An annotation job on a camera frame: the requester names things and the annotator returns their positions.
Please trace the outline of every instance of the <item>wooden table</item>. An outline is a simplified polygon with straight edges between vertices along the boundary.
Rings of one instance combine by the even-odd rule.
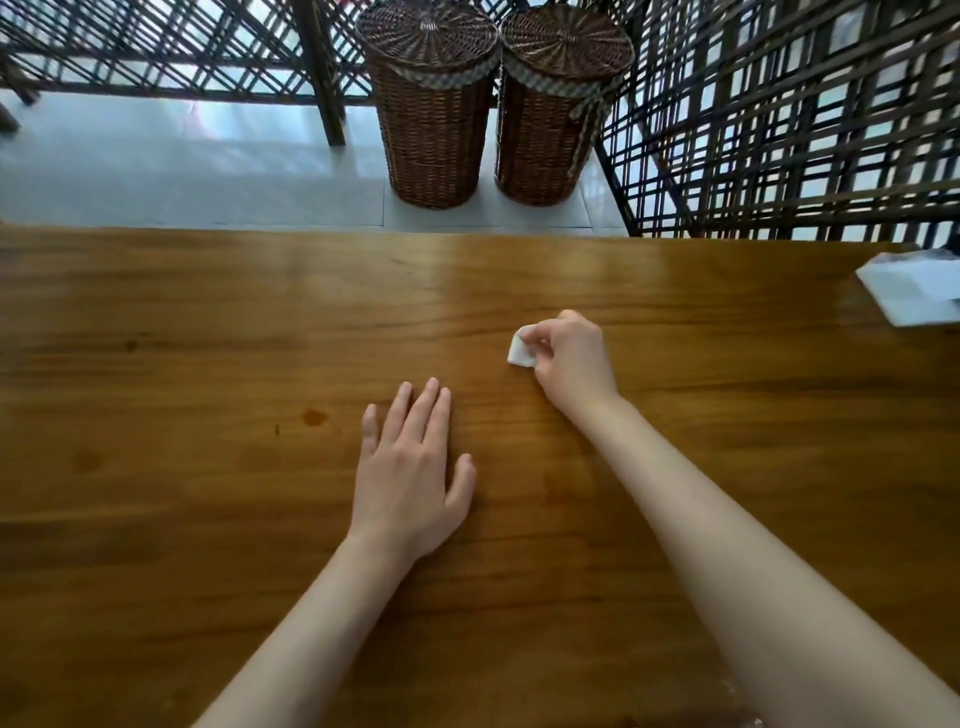
[[[563,307],[655,425],[960,687],[960,336],[890,328],[852,275],[876,252],[0,228],[0,723],[186,725],[344,535],[366,403],[434,375],[475,506],[327,724],[737,724],[649,528],[504,360]]]

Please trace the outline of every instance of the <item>hand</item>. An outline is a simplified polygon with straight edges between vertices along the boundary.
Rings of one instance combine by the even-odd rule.
[[[476,479],[473,461],[463,454],[449,492],[445,487],[450,390],[431,378],[410,407],[412,391],[410,382],[400,385],[382,434],[376,406],[364,413],[348,534],[389,549],[407,568],[464,522]]]
[[[603,331],[576,311],[561,311],[521,336],[537,354],[537,380],[546,396],[574,424],[615,400],[616,379]]]

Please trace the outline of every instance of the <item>brown wicker basket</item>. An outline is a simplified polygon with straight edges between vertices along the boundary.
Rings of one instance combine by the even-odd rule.
[[[600,12],[547,4],[504,21],[496,183],[526,205],[570,196],[634,61]]]
[[[496,27],[466,3],[378,0],[356,29],[396,194],[421,207],[466,202],[499,66]]]

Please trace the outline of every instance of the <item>plaid ribbon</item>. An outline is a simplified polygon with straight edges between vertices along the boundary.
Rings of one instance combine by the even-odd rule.
[[[600,136],[600,130],[603,129],[603,122],[607,118],[607,114],[610,113],[613,101],[616,98],[616,90],[620,88],[627,72],[624,71],[614,76],[606,83],[588,81],[577,84],[572,81],[543,76],[509,53],[503,54],[503,69],[521,84],[540,93],[563,96],[566,99],[583,99],[570,111],[570,118],[574,121],[584,117],[584,125],[580,128],[580,137],[577,139],[577,148],[573,152],[570,168],[566,170],[567,176],[573,177],[573,173],[578,166],[577,162],[584,153],[584,149],[586,148],[588,150],[587,154],[589,154],[589,149],[596,144],[597,138]]]
[[[487,74],[491,73],[498,65],[500,65],[499,48],[480,65],[475,65],[466,71],[459,71],[457,73],[421,73],[419,71],[411,71],[407,68],[397,68],[395,65],[390,66],[390,68],[400,78],[404,78],[422,88],[430,88],[434,91],[447,91],[451,88],[463,88],[464,86],[475,84],[480,81],[480,79],[486,77]]]

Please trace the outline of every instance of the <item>forearm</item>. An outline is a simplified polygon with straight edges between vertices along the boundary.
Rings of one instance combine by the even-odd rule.
[[[314,726],[409,565],[344,541],[195,728]]]
[[[956,725],[957,697],[626,401],[578,425],[654,529],[694,607],[779,728]]]

